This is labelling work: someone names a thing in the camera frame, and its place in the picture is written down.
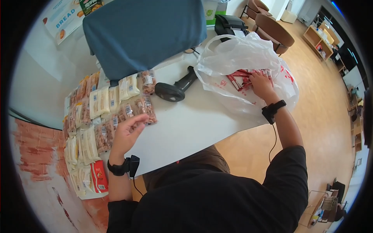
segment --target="bread poster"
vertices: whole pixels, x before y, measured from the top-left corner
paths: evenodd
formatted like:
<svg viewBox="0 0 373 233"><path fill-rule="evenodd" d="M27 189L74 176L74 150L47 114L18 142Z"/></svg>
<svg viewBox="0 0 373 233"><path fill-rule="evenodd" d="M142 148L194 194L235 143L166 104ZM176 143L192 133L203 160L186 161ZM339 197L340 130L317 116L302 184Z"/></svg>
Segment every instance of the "bread poster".
<svg viewBox="0 0 373 233"><path fill-rule="evenodd" d="M82 25L84 12L79 0L54 0L48 7L43 23L58 45Z"/></svg>

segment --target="hand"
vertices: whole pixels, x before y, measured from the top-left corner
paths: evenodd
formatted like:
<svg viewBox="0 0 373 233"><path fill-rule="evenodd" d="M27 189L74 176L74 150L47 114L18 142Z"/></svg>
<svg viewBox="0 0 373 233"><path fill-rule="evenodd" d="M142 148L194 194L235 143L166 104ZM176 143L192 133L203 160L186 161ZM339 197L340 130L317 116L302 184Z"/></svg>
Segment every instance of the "hand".
<svg viewBox="0 0 373 233"><path fill-rule="evenodd" d="M148 114L141 114L118 124L109 156L109 162L111 165L123 164L124 154L134 146L137 138L145 128L144 122L148 119ZM130 133L129 131L133 125L138 126L132 133Z"/></svg>
<svg viewBox="0 0 373 233"><path fill-rule="evenodd" d="M267 75L261 73L253 73L250 77L253 85L254 93L260 98L264 99L267 105L280 101L276 92L273 89L273 81Z"/></svg>

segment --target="black wristwatch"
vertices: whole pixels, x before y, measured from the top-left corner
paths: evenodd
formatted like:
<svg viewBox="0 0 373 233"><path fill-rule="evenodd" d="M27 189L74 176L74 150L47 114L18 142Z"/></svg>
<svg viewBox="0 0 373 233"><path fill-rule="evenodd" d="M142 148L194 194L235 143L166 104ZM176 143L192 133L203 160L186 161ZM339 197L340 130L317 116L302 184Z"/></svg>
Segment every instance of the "black wristwatch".
<svg viewBox="0 0 373 233"><path fill-rule="evenodd" d="M282 108L286 106L286 103L284 100L280 100L278 101L277 103L275 104L270 104L268 106L265 106L264 108L262 108L262 114L263 116L267 119L267 121L273 125L275 123L275 114L277 113L277 110L279 108Z"/></svg>
<svg viewBox="0 0 373 233"><path fill-rule="evenodd" d="M122 165L111 165L108 160L107 168L115 176L122 176L126 172L129 172L130 177L135 177L139 164L140 164L140 158L135 155L131 155L131 158L126 158Z"/></svg>

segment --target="receipt printer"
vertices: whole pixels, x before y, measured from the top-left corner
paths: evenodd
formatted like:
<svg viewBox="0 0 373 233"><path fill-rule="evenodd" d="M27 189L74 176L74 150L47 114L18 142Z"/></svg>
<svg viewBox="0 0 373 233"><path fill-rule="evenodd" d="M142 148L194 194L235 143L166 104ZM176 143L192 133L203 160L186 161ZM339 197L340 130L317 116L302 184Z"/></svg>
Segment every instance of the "receipt printer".
<svg viewBox="0 0 373 233"><path fill-rule="evenodd" d="M237 16L234 15L215 15L215 32L218 35L236 35L238 37L245 37L248 34L246 30L248 27ZM229 38L220 39L222 42L229 40Z"/></svg>

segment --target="white table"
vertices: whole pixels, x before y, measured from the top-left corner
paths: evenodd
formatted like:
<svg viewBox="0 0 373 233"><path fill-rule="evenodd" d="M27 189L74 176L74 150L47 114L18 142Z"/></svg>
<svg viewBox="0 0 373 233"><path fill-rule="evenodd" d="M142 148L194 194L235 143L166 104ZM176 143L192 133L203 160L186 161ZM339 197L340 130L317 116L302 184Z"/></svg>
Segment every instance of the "white table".
<svg viewBox="0 0 373 233"><path fill-rule="evenodd" d="M214 28L208 28L207 39L196 50L201 53L204 45L214 36ZM211 47L217 46L220 41L215 42ZM174 84L188 73L188 66L196 64L195 54L184 54L182 60L155 70L157 82ZM258 123L260 120L263 122L260 118L249 119L231 114L214 99L213 93L203 89L199 80L185 92L185 99L181 102L168 102L155 94L151 96L151 101L158 123L145 127L133 148L125 154L125 157L135 155L140 158L136 176L186 158L236 132L263 124ZM100 157L107 163L109 152ZM105 195L107 193L90 193L81 199Z"/></svg>

